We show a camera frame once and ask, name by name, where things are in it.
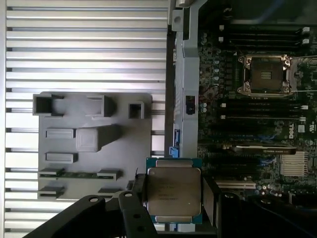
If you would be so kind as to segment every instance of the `metal heatsink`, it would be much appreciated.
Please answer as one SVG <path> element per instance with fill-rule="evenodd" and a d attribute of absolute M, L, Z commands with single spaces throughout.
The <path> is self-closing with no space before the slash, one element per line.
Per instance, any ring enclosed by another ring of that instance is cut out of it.
<path fill-rule="evenodd" d="M 297 151 L 295 155 L 281 156 L 281 174 L 284 176 L 307 176 L 308 156 L 305 151 Z"/>

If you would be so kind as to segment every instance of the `metal frame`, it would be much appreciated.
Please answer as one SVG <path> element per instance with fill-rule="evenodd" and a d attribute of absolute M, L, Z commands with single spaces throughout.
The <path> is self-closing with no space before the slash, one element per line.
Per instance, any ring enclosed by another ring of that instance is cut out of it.
<path fill-rule="evenodd" d="M 6 0 L 0 0 L 0 236 L 4 233 Z"/>
<path fill-rule="evenodd" d="M 198 13 L 207 0 L 197 0 L 190 8 L 189 38 L 184 40 L 184 10 L 174 10 L 172 29 L 176 33 L 176 95 L 175 129 L 180 130 L 180 157 L 197 156 L 198 140 L 198 92 L 199 92 L 199 55 L 198 55 Z M 195 113 L 186 113 L 186 96 L 195 96 Z"/>
<path fill-rule="evenodd" d="M 175 98 L 175 68 L 174 60 L 175 32 L 171 26 L 167 29 L 166 42 L 166 79 L 165 79 L 165 124 L 164 124 L 164 156 L 170 157 L 169 148 L 173 146 L 173 116 Z"/>
<path fill-rule="evenodd" d="M 196 159 L 193 163 L 199 165 L 199 160 Z M 182 233 L 158 233 L 147 209 L 143 206 L 143 203 L 146 202 L 147 183 L 146 174 L 136 174 L 131 190 L 117 192 L 107 202 L 96 195 L 85 196 L 52 217 L 25 238 L 43 237 L 44 233 L 46 238 L 55 236 L 75 237 L 83 234 L 98 237 L 126 236 L 127 238 L 222 237 L 222 232 L 219 230 L 222 226 L 221 203 L 223 201 L 221 200 L 226 199 L 225 197 L 221 198 L 221 192 L 213 179 L 208 179 L 204 184 L 204 189 L 210 190 L 211 194 L 204 200 L 210 204 L 207 213 L 211 212 L 212 217 L 217 217 L 217 221 L 213 224 L 218 227 L 217 233 L 215 231 L 200 234 L 189 233 L 193 231 L 193 224 L 187 226 L 182 224 L 180 226 Z M 232 201 L 232 199 L 229 199 L 225 202 L 228 203 L 227 206 L 231 206 Z M 232 221 L 231 217 L 230 212 L 225 216 L 227 223 L 224 227 L 227 230 Z"/>

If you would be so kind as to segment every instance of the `screw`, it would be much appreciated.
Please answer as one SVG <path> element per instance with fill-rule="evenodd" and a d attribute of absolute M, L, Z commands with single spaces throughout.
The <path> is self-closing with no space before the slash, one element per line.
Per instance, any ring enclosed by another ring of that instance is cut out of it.
<path fill-rule="evenodd" d="M 98 199 L 94 197 L 94 198 L 90 199 L 89 201 L 90 201 L 90 202 L 97 202 Z"/>
<path fill-rule="evenodd" d="M 261 202 L 264 204 L 271 204 L 271 201 L 267 199 L 262 199 Z"/>
<path fill-rule="evenodd" d="M 226 198 L 233 198 L 233 195 L 232 194 L 225 194 L 224 195 Z"/>

